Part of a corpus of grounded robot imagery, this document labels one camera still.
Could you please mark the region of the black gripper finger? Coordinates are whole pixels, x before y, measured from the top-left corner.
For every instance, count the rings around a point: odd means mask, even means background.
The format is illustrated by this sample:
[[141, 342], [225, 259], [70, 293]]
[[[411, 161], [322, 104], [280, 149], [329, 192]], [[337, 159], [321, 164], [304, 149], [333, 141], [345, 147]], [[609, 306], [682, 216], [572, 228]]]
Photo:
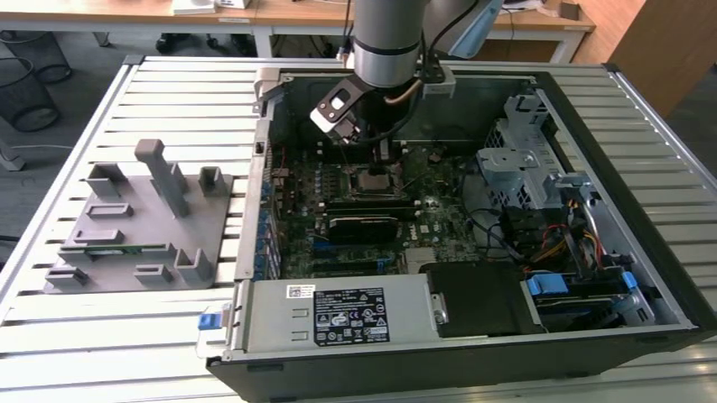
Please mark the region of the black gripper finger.
[[386, 168], [393, 162], [392, 156], [392, 141], [381, 140], [372, 147], [372, 162], [369, 173], [372, 175], [386, 174]]

